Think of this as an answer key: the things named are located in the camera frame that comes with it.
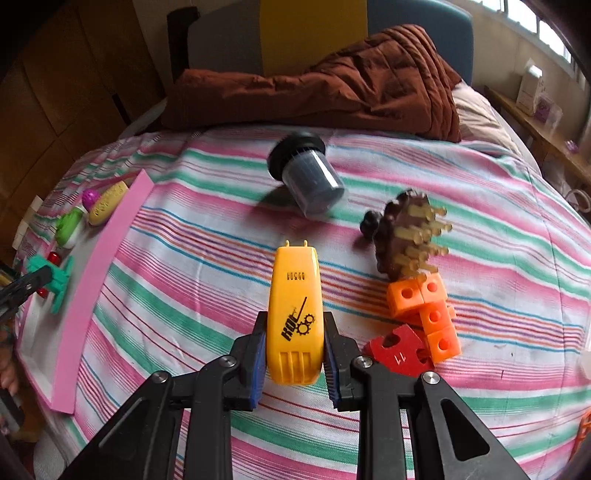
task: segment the red bead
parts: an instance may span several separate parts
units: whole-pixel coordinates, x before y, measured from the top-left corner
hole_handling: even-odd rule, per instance
[[[55,252],[49,252],[47,255],[47,261],[53,263],[56,267],[61,265],[61,257]]]

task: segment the white box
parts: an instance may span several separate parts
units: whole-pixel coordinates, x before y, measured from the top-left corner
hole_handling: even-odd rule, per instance
[[[528,64],[521,79],[517,107],[527,115],[533,115],[538,107],[540,94],[544,91],[542,70],[533,64]]]

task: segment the brown blanket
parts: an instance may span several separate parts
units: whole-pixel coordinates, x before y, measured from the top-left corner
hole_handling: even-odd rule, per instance
[[[299,76],[186,70],[169,92],[162,123],[185,130],[267,121],[459,142],[452,89],[460,80],[421,27],[403,25],[333,53]]]

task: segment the striped bedsheet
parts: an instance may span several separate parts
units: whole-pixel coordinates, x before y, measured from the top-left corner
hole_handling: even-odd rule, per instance
[[[199,370],[267,308],[274,252],[316,247],[324,308],[360,346],[392,328],[367,209],[403,189],[445,206],[450,255],[435,263],[457,311],[463,355],[437,367],[534,479],[561,470],[591,390],[577,359],[589,328],[591,235],[535,172],[490,144],[402,140],[316,129],[349,189],[326,221],[302,217],[267,173],[288,127],[146,134],[88,153],[39,210],[18,255],[43,250],[58,215],[98,180],[146,169],[155,188],[109,270],[87,336],[76,412],[47,412],[72,458],[153,371]],[[188,416],[178,451],[181,471]],[[236,479],[354,479],[358,415],[338,413],[322,375],[266,381],[252,414],[232,416]],[[409,476],[412,457],[407,454]]]

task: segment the yellow panel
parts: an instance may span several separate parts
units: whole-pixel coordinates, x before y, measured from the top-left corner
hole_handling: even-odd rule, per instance
[[[260,15],[266,76],[302,73],[368,36],[366,0],[261,0]]]
[[[322,369],[324,318],[316,250],[279,247],[267,316],[267,366],[274,382],[309,385]]]

